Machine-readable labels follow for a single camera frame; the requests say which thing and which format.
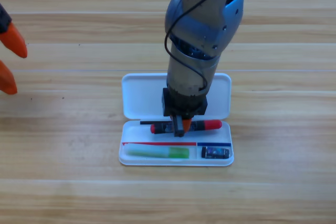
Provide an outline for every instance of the black eraser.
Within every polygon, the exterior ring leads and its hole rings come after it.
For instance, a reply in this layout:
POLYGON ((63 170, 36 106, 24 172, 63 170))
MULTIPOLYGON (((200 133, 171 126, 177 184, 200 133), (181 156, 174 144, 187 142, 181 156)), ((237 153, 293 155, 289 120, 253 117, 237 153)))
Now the black eraser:
POLYGON ((201 153, 201 157, 202 157, 202 158, 205 158, 205 153, 206 153, 206 147, 203 146, 203 147, 202 147, 202 153, 201 153))

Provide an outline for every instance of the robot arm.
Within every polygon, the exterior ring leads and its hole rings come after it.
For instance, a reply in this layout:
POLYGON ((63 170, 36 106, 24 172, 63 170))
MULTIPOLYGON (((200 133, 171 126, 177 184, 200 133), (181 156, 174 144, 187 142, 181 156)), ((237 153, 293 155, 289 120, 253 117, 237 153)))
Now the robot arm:
POLYGON ((240 25, 243 7, 244 0, 171 0, 165 30, 172 47, 162 102, 175 136, 205 113, 219 58, 240 25))

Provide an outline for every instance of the open pencil case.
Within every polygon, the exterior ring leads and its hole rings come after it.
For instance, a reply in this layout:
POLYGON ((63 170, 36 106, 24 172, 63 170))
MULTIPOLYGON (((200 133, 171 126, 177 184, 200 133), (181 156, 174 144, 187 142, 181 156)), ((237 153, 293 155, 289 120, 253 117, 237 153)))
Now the open pencil case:
MULTIPOLYGON (((122 79, 124 115, 133 121, 124 124, 119 148, 119 161, 124 165, 141 166, 228 166, 234 161, 230 126, 222 121, 218 130, 187 132, 184 137, 173 133, 152 134, 150 125, 140 121, 169 121, 163 116, 162 89, 166 88, 166 73, 131 73, 122 79), (129 143, 151 146, 182 147, 188 149, 188 158, 148 157, 129 155, 125 146, 129 143), (202 149, 225 148, 228 158, 202 158, 202 149)), ((197 120, 223 120, 230 113, 231 78, 216 73, 207 95, 208 107, 205 115, 197 120)))

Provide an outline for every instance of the orange gripper tip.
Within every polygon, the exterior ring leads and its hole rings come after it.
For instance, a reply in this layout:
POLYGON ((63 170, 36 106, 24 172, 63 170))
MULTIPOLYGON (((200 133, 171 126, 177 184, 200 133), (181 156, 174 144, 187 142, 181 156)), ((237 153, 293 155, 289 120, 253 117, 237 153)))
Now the orange gripper tip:
POLYGON ((0 61, 0 90, 6 94, 17 93, 14 76, 2 61, 0 61))
POLYGON ((191 119, 182 120, 184 132, 188 132, 191 126, 191 119))
POLYGON ((13 53, 21 58, 27 58, 28 53, 25 40, 14 26, 13 22, 9 23, 8 30, 6 32, 0 34, 0 40, 4 46, 13 53))

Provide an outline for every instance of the wood grain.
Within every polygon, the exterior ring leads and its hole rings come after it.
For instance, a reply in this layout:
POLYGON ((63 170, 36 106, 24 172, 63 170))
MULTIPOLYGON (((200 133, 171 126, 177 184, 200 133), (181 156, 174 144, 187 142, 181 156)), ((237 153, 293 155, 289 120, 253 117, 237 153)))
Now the wood grain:
POLYGON ((0 223, 336 223, 335 0, 245 0, 226 168, 118 161, 121 78, 166 71, 170 0, 0 1, 29 54, 0 47, 0 223))

